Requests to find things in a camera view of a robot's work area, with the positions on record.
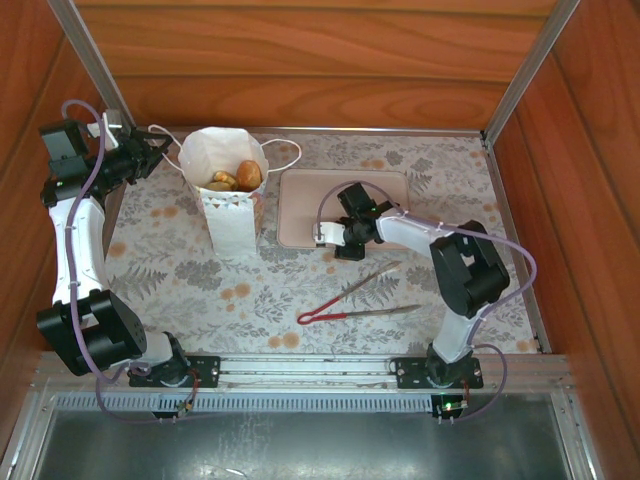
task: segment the floral tablecloth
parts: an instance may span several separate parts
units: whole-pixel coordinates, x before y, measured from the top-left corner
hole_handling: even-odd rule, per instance
[[[258,134],[260,141],[283,135]],[[287,134],[303,148],[295,168],[374,169],[404,173],[412,212],[447,223],[469,219],[504,235],[477,138]],[[265,147],[271,165],[293,159],[286,144]],[[163,162],[128,187],[107,256],[112,289],[149,331],[170,331],[186,351],[209,353],[420,354],[437,334],[445,305],[431,260],[410,251],[370,252],[337,261],[332,250],[293,250],[277,242],[280,175],[269,177],[259,255],[220,259],[205,219],[177,170]],[[499,248],[515,288],[508,251]],[[296,324],[350,283],[391,260],[399,269],[378,278],[330,311],[424,305],[403,315]],[[502,307],[477,341],[508,353],[535,352],[522,299]]]

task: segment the robotic arm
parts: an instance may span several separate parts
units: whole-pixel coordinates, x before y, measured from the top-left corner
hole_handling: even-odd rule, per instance
[[[162,375],[172,382],[182,378],[188,369],[180,344],[169,333],[145,332],[138,316],[110,290],[102,248],[106,196],[125,181],[133,185],[139,178],[147,178],[172,140],[168,135],[126,131],[115,114],[117,111],[105,114],[108,151],[87,196],[80,201],[71,227],[82,335],[89,355],[100,370],[139,359],[153,367],[151,375],[161,367]],[[49,209],[55,227],[58,277],[53,306],[38,313],[37,326],[69,370],[75,375],[84,375],[90,368],[72,324],[65,228],[71,206],[96,158],[88,156],[81,124],[74,120],[43,127],[40,134],[51,156],[51,177],[44,184],[41,200]],[[148,140],[163,143],[152,147]]]
[[[347,216],[337,222],[321,222],[317,244],[336,246],[336,258],[361,260],[365,244],[393,242],[433,260],[440,293],[447,312],[439,334],[427,351],[426,370],[432,385],[447,387],[471,372],[471,338],[486,307],[498,301],[509,286],[509,275],[492,242],[471,235],[444,232],[406,212],[383,213],[394,206],[377,205],[360,183],[338,194]],[[460,229],[486,234],[476,221]]]

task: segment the wood panel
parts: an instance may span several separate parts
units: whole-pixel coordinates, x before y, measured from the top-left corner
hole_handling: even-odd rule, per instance
[[[322,75],[508,83],[543,19],[288,9],[89,9],[116,76]]]
[[[633,472],[640,472],[640,461],[632,436],[623,412],[613,407],[617,401],[614,385],[599,360],[588,313],[550,213],[553,206],[538,181],[517,115],[506,124],[495,153],[500,174],[507,180],[504,186],[518,237],[540,268],[535,293],[551,347],[569,358],[581,405],[590,413],[589,430],[607,478],[634,478]]]
[[[625,479],[640,477],[636,8],[583,0],[495,147],[552,347],[607,478]]]
[[[0,159],[11,152],[25,127],[62,41],[47,3],[13,0],[0,15]],[[0,180],[5,164],[0,162]]]
[[[501,84],[290,77],[121,78],[140,124],[480,129]]]
[[[84,0],[79,9],[141,124],[484,129],[554,4]]]
[[[46,0],[12,0],[4,6],[2,18],[3,27],[7,19],[10,27],[8,32],[2,29],[0,56],[0,451],[4,452],[44,345],[35,314],[51,304],[55,283],[53,227],[40,203],[48,154],[38,127],[60,119],[60,106],[68,98],[93,105],[100,99]]]
[[[640,7],[589,1],[554,52],[605,173],[640,238]]]
[[[76,0],[79,6],[306,7],[547,16],[555,0]]]

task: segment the tongs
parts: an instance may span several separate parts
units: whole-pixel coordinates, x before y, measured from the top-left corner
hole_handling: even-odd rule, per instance
[[[297,320],[298,324],[299,325],[309,325],[310,323],[321,322],[321,321],[324,321],[324,320],[343,320],[343,319],[349,318],[349,317],[368,317],[368,316],[375,316],[375,315],[393,315],[393,314],[396,314],[396,313],[407,313],[407,312],[412,312],[414,310],[417,310],[418,308],[422,307],[422,305],[407,305],[407,306],[404,306],[404,307],[393,307],[393,308],[387,308],[387,309],[384,309],[384,310],[367,310],[367,311],[361,311],[361,312],[341,312],[341,313],[328,313],[328,314],[325,314],[325,315],[318,315],[320,312],[326,310],[327,308],[329,308],[334,303],[339,302],[340,300],[342,300],[347,295],[350,295],[353,292],[355,292],[356,290],[358,290],[359,288],[363,287],[365,284],[369,283],[374,278],[379,277],[380,275],[384,275],[385,273],[389,272],[390,270],[393,270],[398,265],[400,265],[400,263],[401,262],[399,262],[399,261],[388,263],[387,265],[382,267],[380,270],[372,273],[371,275],[363,278],[359,282],[354,283],[350,287],[346,288],[340,295],[338,295],[335,298],[332,298],[331,300],[329,300],[324,305],[319,306],[318,308],[316,308],[315,310],[313,310],[311,312],[306,312],[306,313],[301,314],[298,317],[298,320]]]

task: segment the black mounting plate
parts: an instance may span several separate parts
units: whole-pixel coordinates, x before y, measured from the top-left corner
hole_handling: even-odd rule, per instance
[[[459,389],[464,388],[466,379],[469,388],[477,389],[484,386],[482,370],[477,358],[470,357],[462,367],[459,380],[451,385],[434,385],[427,374],[426,357],[400,357],[391,359],[391,373],[396,376],[396,384],[401,390],[417,390],[427,388]]]
[[[191,363],[190,369],[197,372],[200,379],[198,388],[216,388],[218,379],[220,378],[220,357],[211,355],[187,355],[187,360]],[[155,379],[142,377],[138,375],[129,375],[130,387],[156,387],[163,388],[166,386],[160,383],[161,376]],[[189,375],[189,379],[185,381],[182,388],[190,388],[193,386],[193,378]]]

